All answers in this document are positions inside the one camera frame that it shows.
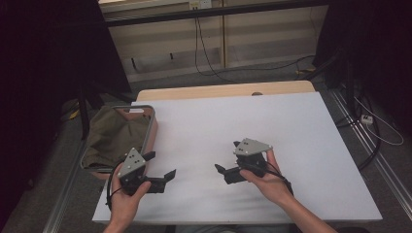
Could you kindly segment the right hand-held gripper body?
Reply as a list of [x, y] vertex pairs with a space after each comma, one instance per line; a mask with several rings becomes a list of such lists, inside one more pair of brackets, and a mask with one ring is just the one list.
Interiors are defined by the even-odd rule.
[[258, 177], [263, 177], [267, 168], [263, 153], [272, 150], [266, 143], [245, 138], [233, 153], [237, 157], [237, 164], [241, 169], [246, 169]]

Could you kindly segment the person's right hand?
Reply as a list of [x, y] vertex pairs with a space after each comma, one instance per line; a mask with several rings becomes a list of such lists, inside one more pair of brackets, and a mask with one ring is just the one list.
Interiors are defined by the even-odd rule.
[[266, 173], [262, 178], [244, 169], [240, 171], [240, 175], [248, 182], [253, 183], [266, 199], [286, 211], [293, 201], [293, 196], [280, 178], [281, 171], [273, 150], [266, 152], [266, 161], [266, 168], [269, 170], [269, 173]]

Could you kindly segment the pink basket with grey rim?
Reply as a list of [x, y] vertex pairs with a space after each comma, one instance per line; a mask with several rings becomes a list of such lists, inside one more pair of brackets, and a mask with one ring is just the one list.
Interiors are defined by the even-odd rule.
[[[153, 147], [154, 147], [156, 131], [157, 131], [157, 121], [156, 121], [156, 118], [155, 118], [155, 109], [152, 106], [149, 106], [149, 105], [114, 106], [114, 107], [111, 107], [111, 108], [120, 109], [120, 113], [122, 115], [124, 115], [124, 117], [127, 118], [127, 119], [133, 119], [134, 117], [142, 116], [142, 115], [146, 115], [146, 116], [149, 116], [151, 118], [144, 145], [143, 145], [142, 149], [138, 150], [138, 151], [141, 154], [145, 154], [145, 153], [148, 153], [148, 152], [152, 151]], [[93, 176], [97, 177], [100, 180], [107, 180], [109, 178], [109, 174], [112, 172], [113, 168], [101, 168], [101, 169], [84, 169], [83, 168], [83, 169], [90, 172]]]

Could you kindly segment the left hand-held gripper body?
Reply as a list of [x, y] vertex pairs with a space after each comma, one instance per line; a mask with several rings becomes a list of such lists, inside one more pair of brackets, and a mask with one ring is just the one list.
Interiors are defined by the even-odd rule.
[[144, 182], [146, 172], [146, 160], [140, 152], [132, 148], [125, 156], [118, 172], [120, 185], [128, 195], [133, 195]]

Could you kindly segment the aluminium floor rail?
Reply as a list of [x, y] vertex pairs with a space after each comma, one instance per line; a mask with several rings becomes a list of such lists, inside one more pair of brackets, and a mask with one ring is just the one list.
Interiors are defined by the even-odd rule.
[[43, 229], [43, 233], [58, 233], [62, 220], [64, 218], [70, 195], [73, 190], [76, 177], [81, 169], [81, 159], [86, 148], [86, 141], [81, 140], [75, 152], [75, 156], [70, 163], [70, 170], [66, 181], [63, 183], [57, 199], [51, 209], [48, 221]]
[[366, 158], [357, 163], [359, 171], [363, 172], [371, 165], [375, 166], [385, 180], [386, 184], [389, 186], [389, 189], [392, 191], [399, 205], [412, 220], [412, 192], [405, 186], [405, 184], [395, 173], [389, 162], [384, 157], [384, 154], [380, 152], [380, 148], [384, 144], [384, 141], [376, 132], [370, 130], [370, 128], [374, 128], [376, 126], [376, 121], [373, 121], [372, 124], [361, 123], [359, 118], [354, 118], [350, 114], [347, 101], [339, 91], [333, 90], [330, 93], [330, 96], [336, 102], [339, 110], [344, 115], [343, 119], [347, 121], [345, 125], [338, 125], [338, 127], [351, 127], [365, 151], [368, 153]]

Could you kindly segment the black horizontal bar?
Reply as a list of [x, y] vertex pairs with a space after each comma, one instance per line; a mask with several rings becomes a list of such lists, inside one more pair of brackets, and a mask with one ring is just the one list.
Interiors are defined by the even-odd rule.
[[164, 13], [149, 16], [115, 17], [106, 19], [105, 22], [108, 27], [117, 27], [199, 17], [219, 17], [248, 13], [299, 9], [307, 7], [318, 7], [329, 5], [330, 2], [331, 0], [282, 0], [280, 2], [219, 7], [205, 10], [187, 10], [176, 13]]

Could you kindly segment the black tripod stand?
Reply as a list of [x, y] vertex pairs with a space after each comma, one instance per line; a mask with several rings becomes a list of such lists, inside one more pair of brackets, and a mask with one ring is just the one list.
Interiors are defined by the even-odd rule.
[[87, 106], [90, 106], [94, 110], [99, 110], [103, 107], [105, 102], [101, 97], [102, 93], [109, 94], [110, 96], [115, 97], [125, 103], [131, 103], [133, 101], [131, 97], [114, 91], [113, 89], [95, 81], [80, 83], [78, 90], [78, 103], [82, 121], [83, 140], [87, 137], [90, 128]]

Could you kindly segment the white wall power socket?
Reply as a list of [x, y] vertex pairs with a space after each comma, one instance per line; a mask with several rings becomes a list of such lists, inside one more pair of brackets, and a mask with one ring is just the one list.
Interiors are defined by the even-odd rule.
[[191, 10], [203, 10], [212, 8], [212, 0], [189, 0]]

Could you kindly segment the white table mat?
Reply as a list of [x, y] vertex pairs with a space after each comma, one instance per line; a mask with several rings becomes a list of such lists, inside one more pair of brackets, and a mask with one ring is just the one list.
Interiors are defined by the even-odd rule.
[[289, 217], [251, 183], [228, 184], [245, 138], [273, 147], [295, 198], [325, 221], [371, 221], [381, 214], [317, 92], [163, 100], [151, 177], [175, 171], [163, 193], [143, 197], [137, 224], [267, 224]]

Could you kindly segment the person's left hand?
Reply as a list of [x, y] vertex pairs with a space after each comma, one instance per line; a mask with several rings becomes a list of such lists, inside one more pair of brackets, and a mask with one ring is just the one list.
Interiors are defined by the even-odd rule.
[[114, 193], [111, 198], [112, 210], [109, 224], [129, 226], [137, 214], [140, 200], [148, 192], [150, 186], [150, 182], [144, 182], [132, 196], [129, 196], [120, 189], [120, 179], [114, 174], [112, 178], [112, 189], [114, 189], [116, 193]]

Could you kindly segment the wooden table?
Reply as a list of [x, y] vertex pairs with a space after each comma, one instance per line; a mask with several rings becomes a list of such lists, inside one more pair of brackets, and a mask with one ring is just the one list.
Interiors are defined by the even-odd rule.
[[139, 92], [137, 95], [137, 101], [274, 95], [307, 92], [315, 92], [315, 87], [309, 81], [238, 83], [146, 89]]

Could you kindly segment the black curtain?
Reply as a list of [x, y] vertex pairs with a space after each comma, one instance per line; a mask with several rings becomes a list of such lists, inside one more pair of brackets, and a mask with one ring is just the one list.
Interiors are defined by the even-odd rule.
[[0, 230], [48, 156], [62, 105], [129, 89], [99, 0], [0, 0]]
[[345, 58], [326, 70], [326, 85], [354, 78], [412, 135], [412, 0], [341, 0], [328, 6], [313, 64], [344, 50]]

